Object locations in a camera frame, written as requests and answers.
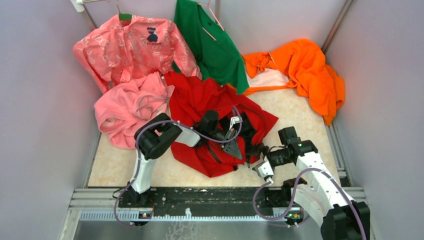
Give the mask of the red jacket black lining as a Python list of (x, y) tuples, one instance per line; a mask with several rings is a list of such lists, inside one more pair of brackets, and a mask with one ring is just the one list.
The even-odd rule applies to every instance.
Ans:
[(236, 171), (239, 165), (250, 165), (260, 159), (259, 149), (278, 117), (263, 110), (248, 97), (238, 95), (231, 87), (220, 86), (211, 78), (201, 81), (196, 76), (169, 72), (164, 79), (168, 85), (175, 87), (169, 101), (171, 118), (175, 121), (198, 130), (205, 114), (215, 111), (218, 115), (216, 127), (226, 133), (233, 107), (242, 117), (242, 123), (234, 126), (235, 130), (241, 128), (236, 138), (241, 159), (224, 152), (220, 143), (205, 139), (196, 147), (173, 143), (170, 149), (176, 160), (214, 178)]

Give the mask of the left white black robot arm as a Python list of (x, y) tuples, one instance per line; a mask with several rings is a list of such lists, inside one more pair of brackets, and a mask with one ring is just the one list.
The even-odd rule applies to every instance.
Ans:
[(155, 164), (174, 143), (195, 149), (208, 146), (209, 142), (217, 143), (223, 153), (241, 160), (243, 156), (237, 136), (241, 133), (243, 118), (236, 107), (232, 108), (232, 112), (229, 126), (224, 129), (218, 127), (218, 112), (209, 110), (193, 126), (184, 125), (161, 113), (137, 130), (134, 135), (136, 163), (133, 175), (115, 204), (120, 208), (144, 208), (150, 205)]

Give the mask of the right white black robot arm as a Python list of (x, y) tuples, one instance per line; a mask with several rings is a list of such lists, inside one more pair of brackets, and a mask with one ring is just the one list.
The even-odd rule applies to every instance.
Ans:
[(369, 240), (368, 205), (354, 200), (325, 166), (318, 148), (311, 140), (301, 140), (293, 126), (278, 131), (281, 146), (265, 149), (257, 174), (267, 184), (273, 183), (276, 167), (294, 164), (300, 173), (293, 185), (282, 191), (287, 206), (300, 205), (320, 227), (324, 240)]

